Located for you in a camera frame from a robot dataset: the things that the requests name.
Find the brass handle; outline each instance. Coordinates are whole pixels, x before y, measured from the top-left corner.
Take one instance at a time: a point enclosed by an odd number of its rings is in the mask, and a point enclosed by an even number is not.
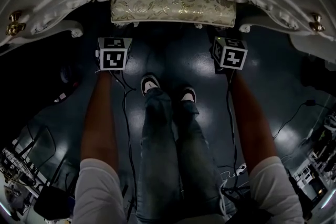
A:
[[[7,26],[6,35],[15,36],[17,33],[19,33],[20,31],[26,28],[25,23],[19,23],[19,18],[21,15],[22,15],[22,11],[18,10],[16,12],[13,12],[9,16],[9,20],[11,20],[11,23]]]
[[[315,32],[323,32],[325,27],[321,24],[321,15],[318,13],[312,13],[311,16],[314,21],[309,23],[310,28]]]

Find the sneaker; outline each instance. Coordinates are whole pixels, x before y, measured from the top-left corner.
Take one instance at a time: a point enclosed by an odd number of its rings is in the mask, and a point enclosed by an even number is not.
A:
[[[141,80],[142,95],[145,96],[146,93],[148,93],[148,91],[153,88],[160,88],[160,84],[157,81],[157,78],[152,74],[144,75]]]
[[[181,99],[180,102],[183,101],[192,101],[196,103],[196,93],[195,90],[191,87],[185,87],[183,88],[181,92]]]

